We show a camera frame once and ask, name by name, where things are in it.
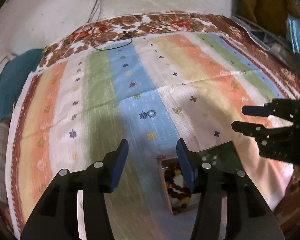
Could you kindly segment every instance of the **teal cloth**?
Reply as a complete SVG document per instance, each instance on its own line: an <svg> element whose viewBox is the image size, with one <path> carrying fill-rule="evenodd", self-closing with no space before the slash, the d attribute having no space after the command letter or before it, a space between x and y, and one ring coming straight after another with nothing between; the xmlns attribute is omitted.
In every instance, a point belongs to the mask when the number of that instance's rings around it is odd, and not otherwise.
<svg viewBox="0 0 300 240"><path fill-rule="evenodd" d="M0 74L0 120L11 118L12 106L17 102L31 71L35 71L43 49L31 49L9 61Z"/></svg>

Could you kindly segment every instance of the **white wall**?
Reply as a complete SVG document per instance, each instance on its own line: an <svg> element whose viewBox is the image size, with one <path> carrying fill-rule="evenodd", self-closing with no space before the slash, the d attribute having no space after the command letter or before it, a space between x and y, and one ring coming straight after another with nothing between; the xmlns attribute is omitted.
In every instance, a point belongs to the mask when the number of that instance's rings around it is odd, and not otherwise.
<svg viewBox="0 0 300 240"><path fill-rule="evenodd" d="M0 61L10 52L45 47L84 24L95 0L7 0L0 10ZM185 10L231 15L231 0L102 0L101 19Z"/></svg>

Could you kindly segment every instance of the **green stripe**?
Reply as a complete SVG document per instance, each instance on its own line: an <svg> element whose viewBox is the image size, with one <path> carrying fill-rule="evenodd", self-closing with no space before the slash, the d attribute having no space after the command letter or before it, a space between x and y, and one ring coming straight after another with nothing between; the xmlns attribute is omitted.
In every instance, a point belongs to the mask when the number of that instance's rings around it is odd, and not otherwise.
<svg viewBox="0 0 300 240"><path fill-rule="evenodd" d="M112 86L108 52L92 52L85 64L84 118L88 124L91 159L95 162L119 146L124 130ZM112 194L105 194L105 200L115 239L140 239L140 230L143 239L155 239L149 230L152 220L139 177L129 156L118 188Z"/></svg>
<svg viewBox="0 0 300 240"><path fill-rule="evenodd" d="M243 64L237 57L232 55L229 51L224 49L215 39L207 34L197 34L198 38L201 42L209 45L212 49L214 49L220 56L224 58L224 60L228 61L236 70L243 72L246 74L243 75L244 78L251 83L256 89L259 90L260 94L264 98L275 98L275 94L272 93L269 88L258 78L258 76L245 64Z"/></svg>

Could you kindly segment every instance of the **colorful striped carpet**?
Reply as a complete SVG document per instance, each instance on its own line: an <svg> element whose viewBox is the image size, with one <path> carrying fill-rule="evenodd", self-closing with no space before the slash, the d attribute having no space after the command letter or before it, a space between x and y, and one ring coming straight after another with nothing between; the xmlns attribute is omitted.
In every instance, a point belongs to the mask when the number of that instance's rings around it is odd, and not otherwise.
<svg viewBox="0 0 300 240"><path fill-rule="evenodd" d="M196 211L169 213L157 165L158 156L176 156L179 138L192 151L232 140L269 206L279 203L292 166L260 158L254 140L235 133L231 123L289 125L273 116L244 116L241 108L300 98L295 89L222 33L151 35L103 49L111 50L88 49L28 77L13 113L7 152L17 237L60 169L83 170L115 150L122 138L129 142L128 160L119 187L106 195L115 239L190 238ZM85 239L80 194L78 213Z"/></svg>

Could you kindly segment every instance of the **yellow bead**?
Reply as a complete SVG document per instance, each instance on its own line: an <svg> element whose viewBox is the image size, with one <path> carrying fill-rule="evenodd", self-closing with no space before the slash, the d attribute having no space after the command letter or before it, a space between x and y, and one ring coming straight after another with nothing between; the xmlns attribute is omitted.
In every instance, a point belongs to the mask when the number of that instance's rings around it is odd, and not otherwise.
<svg viewBox="0 0 300 240"><path fill-rule="evenodd" d="M184 204L189 204L190 198L189 198L189 197L185 197L185 198L182 200L182 202L183 202Z"/></svg>
<svg viewBox="0 0 300 240"><path fill-rule="evenodd" d="M175 170L174 172L175 172L176 176L181 174L181 170Z"/></svg>

